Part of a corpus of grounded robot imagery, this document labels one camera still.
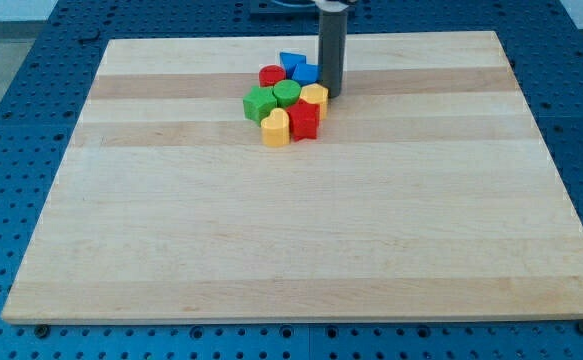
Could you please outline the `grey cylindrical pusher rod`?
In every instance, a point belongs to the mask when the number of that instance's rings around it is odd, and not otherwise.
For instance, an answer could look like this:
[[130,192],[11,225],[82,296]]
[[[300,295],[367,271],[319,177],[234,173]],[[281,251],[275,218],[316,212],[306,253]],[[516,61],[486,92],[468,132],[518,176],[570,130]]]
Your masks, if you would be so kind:
[[347,36],[348,7],[321,7],[318,29],[319,83],[328,96],[341,94]]

